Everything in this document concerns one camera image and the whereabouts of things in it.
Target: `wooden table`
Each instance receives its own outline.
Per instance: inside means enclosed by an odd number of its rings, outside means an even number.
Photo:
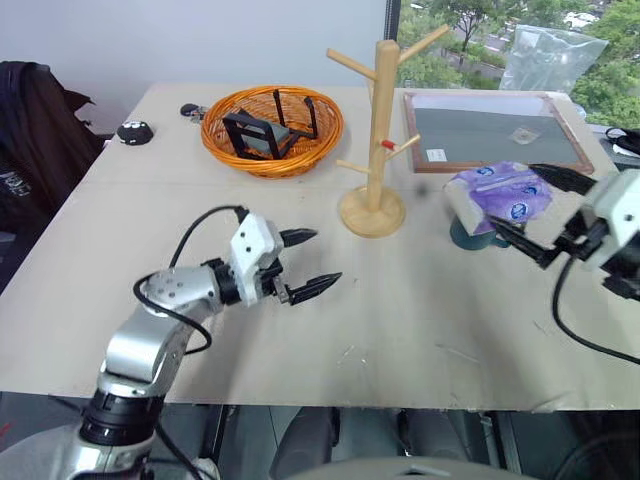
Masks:
[[[550,311],[557,262],[548,271],[515,249],[468,252],[449,239],[452,213],[442,193],[450,175],[412,174],[390,162],[386,182],[407,206],[394,235],[366,240],[337,212],[363,181],[337,158],[366,165],[370,103],[366,88],[319,88],[342,109],[341,143],[301,177],[262,180],[221,164],[199,127],[181,117],[187,102],[211,105],[240,89],[159,84],[131,119],[147,121],[151,143],[112,144],[69,197],[0,297],[0,390],[90,396],[109,339],[135,306],[131,285],[167,265],[191,221],[222,203],[242,203],[284,228],[320,231],[281,256],[299,285],[344,272],[322,296],[299,306],[275,299],[227,308],[207,322],[213,348],[186,358],[173,401],[467,409],[637,409],[640,370],[588,350],[555,326]],[[396,93],[391,138],[406,139]],[[566,115],[576,116],[570,103]],[[596,167],[613,168],[580,124]],[[530,235],[550,241],[579,205],[554,191]],[[182,263],[226,257],[232,215],[213,218]],[[576,268],[562,314],[580,335],[640,352],[640,307]],[[194,335],[194,342],[200,338]]]

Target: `wooden mug tree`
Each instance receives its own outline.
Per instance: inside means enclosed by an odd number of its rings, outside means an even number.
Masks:
[[[382,185],[384,168],[387,160],[420,141],[420,135],[412,137],[399,147],[388,140],[396,73],[398,65],[448,31],[449,27],[443,25],[403,52],[400,52],[400,47],[394,40],[378,42],[375,71],[335,50],[327,50],[329,58],[364,75],[373,83],[369,167],[337,161],[339,166],[366,173],[368,177],[367,185],[347,193],[340,203],[342,221],[357,235],[368,238],[384,237],[395,232],[404,221],[405,207],[402,199],[396,192]]]

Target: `purple package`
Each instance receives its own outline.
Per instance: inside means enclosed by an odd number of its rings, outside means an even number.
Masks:
[[[520,163],[502,162],[460,172],[454,178],[463,179],[469,197],[485,214],[515,223],[526,223],[551,203],[547,183]],[[482,220],[474,235],[493,230],[488,220]]]

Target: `label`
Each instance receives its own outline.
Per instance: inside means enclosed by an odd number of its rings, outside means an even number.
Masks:
[[[432,148],[427,150],[427,158],[430,162],[446,162],[447,156],[441,148]]]

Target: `orange wicker basket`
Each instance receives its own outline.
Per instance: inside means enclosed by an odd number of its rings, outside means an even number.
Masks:
[[[318,137],[300,137],[280,160],[249,160],[238,158],[222,119],[228,113],[244,109],[256,118],[278,123],[273,91],[280,91],[280,101],[287,127],[309,130],[309,108],[305,97],[311,97],[316,112]],[[283,178],[311,170],[327,155],[342,137],[344,120],[333,100],[302,87],[267,85],[236,92],[217,102],[202,120],[202,142],[221,162],[264,178]]]

